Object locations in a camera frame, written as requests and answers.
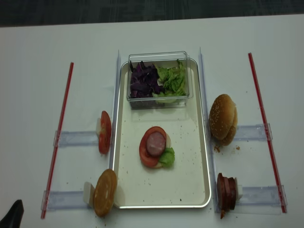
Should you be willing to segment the purple cabbage leaves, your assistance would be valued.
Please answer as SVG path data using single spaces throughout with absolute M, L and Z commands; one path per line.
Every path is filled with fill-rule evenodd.
M 130 98 L 153 97 L 153 94 L 164 93 L 165 89 L 158 84 L 160 79 L 157 68 L 154 64 L 146 66 L 143 61 L 133 67 L 129 64 L 131 70 Z

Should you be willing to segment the left long clear divider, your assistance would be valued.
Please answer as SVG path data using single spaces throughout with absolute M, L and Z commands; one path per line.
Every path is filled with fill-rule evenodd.
M 121 55 L 120 55 L 120 51 L 118 51 L 117 61 L 116 61 L 116 78 L 115 78 L 115 87 L 114 87 L 111 148 L 109 155 L 109 168 L 112 170 L 114 170 L 114 153 L 115 153 L 115 139 L 116 139 L 116 128 L 117 128 L 117 117 L 118 117 L 118 101 L 120 94 L 120 78 L 121 78 Z

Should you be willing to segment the red strip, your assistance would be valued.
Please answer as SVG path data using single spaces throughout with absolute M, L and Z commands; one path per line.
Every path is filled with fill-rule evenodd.
M 48 175 L 48 180 L 47 180 L 46 193 L 45 193 L 45 195 L 43 197 L 43 201 L 42 201 L 43 205 L 42 205 L 42 211 L 41 211 L 41 217 L 40 217 L 41 219 L 45 219 L 45 216 L 46 216 L 48 196 L 49 196 L 49 192 L 51 189 L 54 167 L 55 167 L 55 162 L 56 162 L 56 158 L 57 158 L 58 140 L 60 138 L 62 125 L 63 125 L 63 121 L 64 121 L 65 109 L 66 109 L 66 104 L 67 104 L 67 99 L 68 99 L 70 83 L 71 83 L 71 79 L 72 79 L 73 68 L 74 68 L 74 63 L 71 62 L 70 67 L 69 67 L 69 72 L 68 72 L 68 78 L 67 78 L 67 82 L 66 82 L 65 94 L 64 94 L 64 99 L 63 99 L 63 103 L 62 103 L 59 123 L 58 123 L 58 127 L 57 127 L 57 133 L 55 135 L 55 146 L 53 146 L 53 154 L 52 154 L 52 160 L 51 160 L 49 175 Z
M 271 159 L 271 163 L 272 163 L 272 167 L 273 167 L 273 171 L 274 171 L 276 185 L 278 187 L 278 196 L 279 196 L 279 199 L 281 202 L 281 210 L 283 213 L 287 213 L 286 200 L 283 195 L 283 187 L 281 185 L 281 180 L 280 180 L 279 171 L 277 168 L 274 148 L 273 148 L 273 144 L 272 144 L 272 139 L 270 137 L 271 130 L 270 130 L 270 127 L 268 126 L 268 121 L 266 118 L 266 113 L 265 113 L 264 104 L 263 104 L 263 100 L 262 100 L 262 96 L 261 96 L 261 92 L 260 92 L 260 87 L 259 87 L 259 83 L 258 83 L 258 78 L 257 78 L 257 73 L 256 73 L 252 53 L 248 53 L 248 59 L 249 59 L 251 72 L 252 72 L 252 76 L 253 76 L 253 80 L 254 80 L 254 84 L 255 84 L 255 89 L 256 89 L 256 94 L 257 94 L 257 99 L 258 99 L 258 103 L 259 103 L 259 107 L 260 107 L 262 120 L 263 120 L 263 125 L 264 125 L 265 133 L 267 136 L 267 144 L 268 144 L 270 159 Z

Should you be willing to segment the clear rail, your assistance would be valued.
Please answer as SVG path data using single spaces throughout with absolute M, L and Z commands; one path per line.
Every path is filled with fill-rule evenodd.
M 270 124 L 239 125 L 234 141 L 272 141 Z
M 98 137 L 94 131 L 55 132 L 53 146 L 69 147 L 69 146 L 96 146 L 98 145 Z
M 240 206 L 281 206 L 277 186 L 243 187 L 243 197 L 236 205 Z
M 90 209 L 83 191 L 44 191 L 41 210 Z

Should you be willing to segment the rear sesame bun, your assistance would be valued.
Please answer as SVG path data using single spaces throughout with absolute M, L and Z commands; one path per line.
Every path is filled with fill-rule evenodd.
M 237 131 L 237 108 L 234 103 L 223 102 L 219 104 L 216 114 L 213 135 L 222 145 L 229 145 Z

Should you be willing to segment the black left robot part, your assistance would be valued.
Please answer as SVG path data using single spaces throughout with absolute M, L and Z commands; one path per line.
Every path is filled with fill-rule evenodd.
M 23 214 L 23 202 L 21 199 L 18 199 L 14 202 L 7 214 L 0 221 L 0 228 L 20 228 Z

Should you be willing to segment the round sausage slice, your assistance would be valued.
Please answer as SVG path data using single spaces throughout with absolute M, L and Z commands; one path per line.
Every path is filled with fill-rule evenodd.
M 147 138 L 146 149 L 152 157 L 161 156 L 165 147 L 166 138 L 160 132 L 154 132 Z

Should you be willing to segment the upright tomato slice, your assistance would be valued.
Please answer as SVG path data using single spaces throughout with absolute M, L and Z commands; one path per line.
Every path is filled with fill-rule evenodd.
M 112 123 L 111 123 L 109 114 L 106 111 L 102 111 L 100 127 L 101 127 L 101 130 L 98 134 L 99 152 L 101 154 L 107 154 L 109 152 L 110 142 L 111 142 Z

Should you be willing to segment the right long clear divider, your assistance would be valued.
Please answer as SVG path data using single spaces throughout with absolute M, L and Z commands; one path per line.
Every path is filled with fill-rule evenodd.
M 206 80 L 205 80 L 205 67 L 203 62 L 203 55 L 201 52 L 201 48 L 199 48 L 199 73 L 200 73 L 200 93 L 201 93 L 201 103 L 203 108 L 203 125 L 204 125 L 204 133 L 206 138 L 206 152 L 208 154 L 208 165 L 209 165 L 209 177 L 210 177 L 210 186 L 211 186 L 211 194 L 212 201 L 214 205 L 214 212 L 220 213 L 218 196 L 217 196 L 217 181 L 216 181 L 216 169 L 214 167 L 214 158 L 213 158 L 213 147 L 211 134 L 209 129 L 209 111 L 208 111 L 208 101 L 207 101 L 207 90 L 206 90 Z

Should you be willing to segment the upper right clear rail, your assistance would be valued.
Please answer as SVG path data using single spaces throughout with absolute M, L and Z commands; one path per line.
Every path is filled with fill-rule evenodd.
M 239 125 L 234 141 L 272 141 L 270 124 Z

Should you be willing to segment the upright brown bun half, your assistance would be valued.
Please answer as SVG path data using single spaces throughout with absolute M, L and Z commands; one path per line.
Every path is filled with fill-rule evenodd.
M 117 176 L 112 169 L 105 170 L 99 177 L 93 196 L 94 211 L 97 216 L 107 215 L 114 204 Z

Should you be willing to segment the left red strip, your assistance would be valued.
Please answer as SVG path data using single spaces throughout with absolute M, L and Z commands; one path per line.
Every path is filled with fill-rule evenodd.
M 42 205 L 42 211 L 41 211 L 41 217 L 40 217 L 41 219 L 45 219 L 45 216 L 46 216 L 48 196 L 49 196 L 49 192 L 51 189 L 54 167 L 55 167 L 55 162 L 56 162 L 56 158 L 57 158 L 58 140 L 60 138 L 62 125 L 63 125 L 63 121 L 64 121 L 65 109 L 66 109 L 66 104 L 67 104 L 67 99 L 68 99 L 70 83 L 71 83 L 71 79 L 72 79 L 73 68 L 74 68 L 74 63 L 71 62 L 70 67 L 69 67 L 69 72 L 68 72 L 68 78 L 67 78 L 67 82 L 66 82 L 65 94 L 64 94 L 64 99 L 63 99 L 63 103 L 62 103 L 59 123 L 58 123 L 58 127 L 57 127 L 57 133 L 55 135 L 55 146 L 53 146 L 53 154 L 52 154 L 52 160 L 51 160 L 49 175 L 48 175 L 48 180 L 47 180 L 46 193 L 45 193 L 45 195 L 43 197 L 43 201 L 42 201 L 43 205 Z

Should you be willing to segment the white metal tray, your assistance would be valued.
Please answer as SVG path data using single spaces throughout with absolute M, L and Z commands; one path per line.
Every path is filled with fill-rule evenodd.
M 126 98 L 128 65 L 121 66 L 114 171 L 120 209 L 202 208 L 211 198 L 208 154 L 200 97 L 200 75 L 190 60 L 193 96 L 184 107 L 131 109 Z M 175 161 L 170 168 L 148 168 L 139 156 L 145 132 L 161 127 L 171 139 Z

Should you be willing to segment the sesame bun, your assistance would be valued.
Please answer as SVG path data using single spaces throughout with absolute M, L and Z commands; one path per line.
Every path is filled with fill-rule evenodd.
M 219 95 L 209 113 L 209 127 L 211 134 L 223 145 L 232 142 L 238 124 L 236 104 L 227 94 Z
M 229 145 L 237 131 L 237 108 L 234 103 L 223 102 L 219 104 L 216 114 L 213 135 L 222 145 Z

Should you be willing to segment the bottom bun on tray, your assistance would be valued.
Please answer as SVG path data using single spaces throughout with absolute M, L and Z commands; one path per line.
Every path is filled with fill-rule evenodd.
M 167 139 L 166 139 L 166 147 L 165 148 L 171 148 L 170 147 L 170 145 L 171 145 L 171 139 L 170 139 L 170 137 L 168 136 L 168 134 L 166 134 L 166 136 L 167 136 Z

